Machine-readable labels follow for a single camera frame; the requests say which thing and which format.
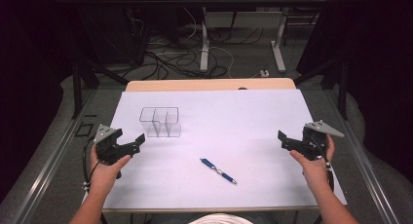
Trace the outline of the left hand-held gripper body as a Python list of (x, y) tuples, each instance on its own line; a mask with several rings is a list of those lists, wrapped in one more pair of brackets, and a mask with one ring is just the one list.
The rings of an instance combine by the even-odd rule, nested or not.
[(113, 165), (120, 159), (128, 155), (129, 148), (126, 145), (119, 145), (117, 139), (123, 135), (121, 129), (113, 129), (104, 125), (97, 128), (94, 136), (96, 154), (100, 161), (107, 165)]

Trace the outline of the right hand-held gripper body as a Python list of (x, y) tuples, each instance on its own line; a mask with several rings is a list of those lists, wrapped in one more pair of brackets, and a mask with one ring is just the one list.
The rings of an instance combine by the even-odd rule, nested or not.
[(303, 155), (310, 161), (326, 155), (327, 135), (343, 137), (340, 131), (325, 123), (323, 120), (307, 123), (303, 128)]

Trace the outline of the person's left hand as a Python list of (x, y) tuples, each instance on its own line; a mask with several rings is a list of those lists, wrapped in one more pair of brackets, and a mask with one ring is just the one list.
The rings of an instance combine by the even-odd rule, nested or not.
[(114, 186), (118, 172), (130, 159), (131, 156), (127, 155), (118, 160), (115, 164), (108, 166), (98, 159), (96, 146), (94, 145), (91, 150), (90, 193), (93, 195), (107, 196)]

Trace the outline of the person's right hand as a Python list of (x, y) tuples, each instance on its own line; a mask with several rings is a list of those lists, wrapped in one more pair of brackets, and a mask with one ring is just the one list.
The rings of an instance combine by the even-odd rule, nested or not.
[(302, 154), (295, 150), (291, 150), (289, 154), (302, 167), (302, 173), (312, 192), (316, 192), (318, 190), (326, 192), (330, 189), (327, 175), (327, 166), (324, 158), (309, 161)]

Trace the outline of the clear plastic divided organizer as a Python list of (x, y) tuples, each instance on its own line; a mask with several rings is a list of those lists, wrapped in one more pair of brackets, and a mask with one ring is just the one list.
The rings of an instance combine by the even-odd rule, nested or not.
[(179, 137), (181, 134), (177, 107), (143, 107), (139, 122), (148, 137)]

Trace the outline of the white table sheet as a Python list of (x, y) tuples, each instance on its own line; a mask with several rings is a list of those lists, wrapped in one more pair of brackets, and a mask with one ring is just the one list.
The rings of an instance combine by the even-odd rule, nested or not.
[[(177, 107), (179, 137), (149, 137), (123, 168), (107, 211), (240, 211), (314, 208), (302, 169), (278, 131), (299, 139), (312, 117), (298, 90), (124, 92), (112, 125), (120, 143), (144, 132), (143, 107)], [(233, 184), (204, 165), (206, 158)]]

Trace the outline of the blue pen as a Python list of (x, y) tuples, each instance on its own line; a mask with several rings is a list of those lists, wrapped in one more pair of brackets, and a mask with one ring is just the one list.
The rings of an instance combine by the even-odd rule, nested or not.
[(200, 158), (200, 161), (206, 165), (207, 167), (209, 167), (210, 169), (212, 169), (213, 171), (215, 171), (217, 174), (219, 174), (221, 177), (225, 178), (226, 180), (228, 180), (229, 182), (233, 183), (233, 184), (238, 184), (238, 182), (231, 177), (229, 174), (227, 174), (226, 172), (222, 171), (221, 169), (217, 168), (212, 162), (210, 162), (208, 159), (206, 158)]

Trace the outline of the white desk leg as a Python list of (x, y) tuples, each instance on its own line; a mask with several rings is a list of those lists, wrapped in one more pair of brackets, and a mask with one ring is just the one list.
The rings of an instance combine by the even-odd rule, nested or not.
[(287, 20), (287, 8), (282, 8), (279, 25), (278, 25), (277, 38), (271, 42), (276, 66), (280, 73), (286, 72), (286, 68), (284, 65), (283, 58), (282, 58), (282, 51), (281, 51), (282, 36), (283, 36), (284, 29), (285, 29), (286, 20)]
[(207, 38), (207, 20), (206, 20), (206, 8), (203, 8), (202, 16), (202, 48), (201, 48), (201, 60), (200, 60), (200, 70), (202, 72), (207, 72), (208, 69), (208, 52), (209, 52), (209, 41)]

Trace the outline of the person's white shirt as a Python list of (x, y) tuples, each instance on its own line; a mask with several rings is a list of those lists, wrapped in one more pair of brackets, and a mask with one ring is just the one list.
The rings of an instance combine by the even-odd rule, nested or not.
[(213, 213), (200, 217), (188, 224), (253, 224), (251, 221), (228, 213)]

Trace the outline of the metal floor rail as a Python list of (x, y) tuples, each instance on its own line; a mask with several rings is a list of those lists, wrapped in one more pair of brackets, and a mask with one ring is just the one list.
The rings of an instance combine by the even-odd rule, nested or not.
[(75, 130), (82, 118), (72, 117), (72, 95), (66, 92), (57, 114), (8, 195), (8, 224), (67, 224), (83, 198), (82, 148)]
[(375, 175), (373, 166), (365, 154), (365, 150), (358, 141), (350, 123), (342, 117), (342, 114), (338, 110), (338, 100), (335, 97), (334, 91), (324, 91), (324, 95), (333, 109), (334, 115), (340, 122), (345, 136), (350, 141), (350, 150), (352, 151), (360, 174), (374, 204), (376, 205), (376, 208), (378, 209), (378, 212), (380, 213), (382, 220), (384, 221), (384, 224), (399, 224), (399, 220), (396, 217), (386, 195), (384, 194), (384, 190)]

